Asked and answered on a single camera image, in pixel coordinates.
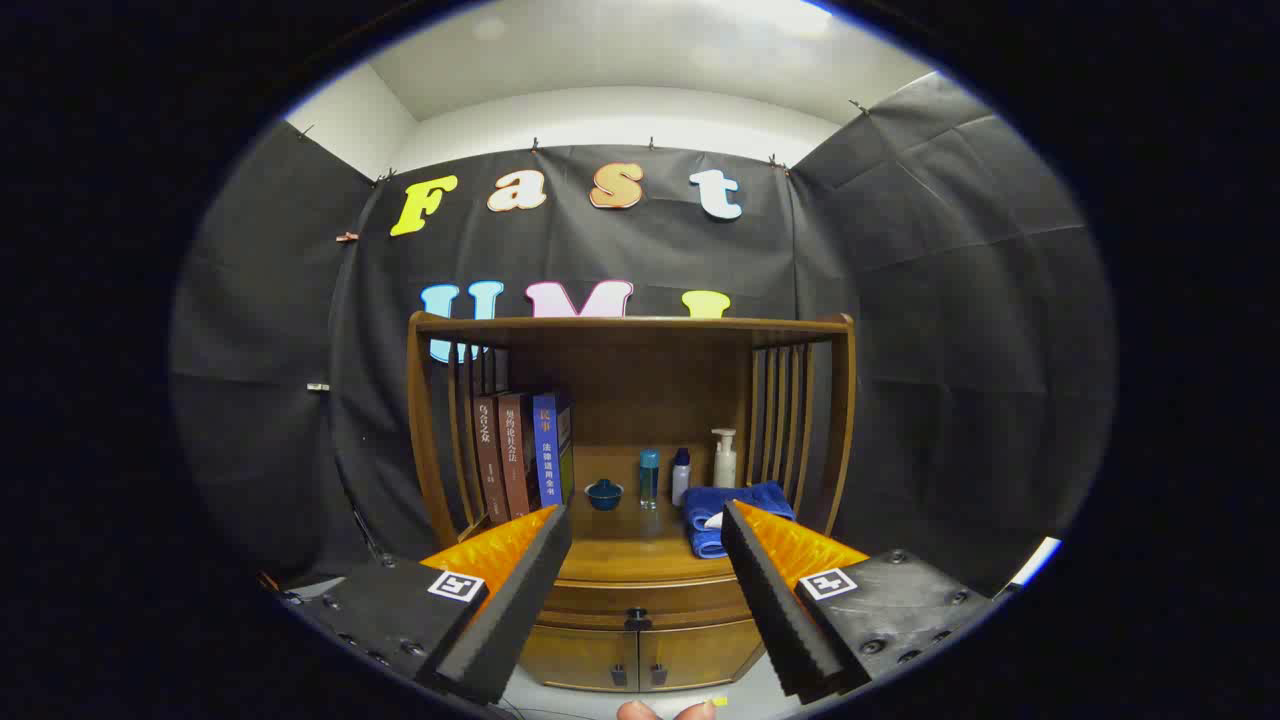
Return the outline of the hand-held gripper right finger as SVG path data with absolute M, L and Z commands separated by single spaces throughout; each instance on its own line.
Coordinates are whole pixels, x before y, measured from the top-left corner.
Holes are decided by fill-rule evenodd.
M 918 553 L 863 553 L 740 501 L 721 541 L 785 694 L 804 705 L 923 664 L 998 602 Z

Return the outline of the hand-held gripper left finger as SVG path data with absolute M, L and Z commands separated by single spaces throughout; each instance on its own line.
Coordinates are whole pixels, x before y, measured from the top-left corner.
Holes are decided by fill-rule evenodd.
M 428 559 L 387 556 L 312 597 L 287 593 L 285 610 L 390 676 L 494 705 L 571 543 L 570 511 L 553 505 Z

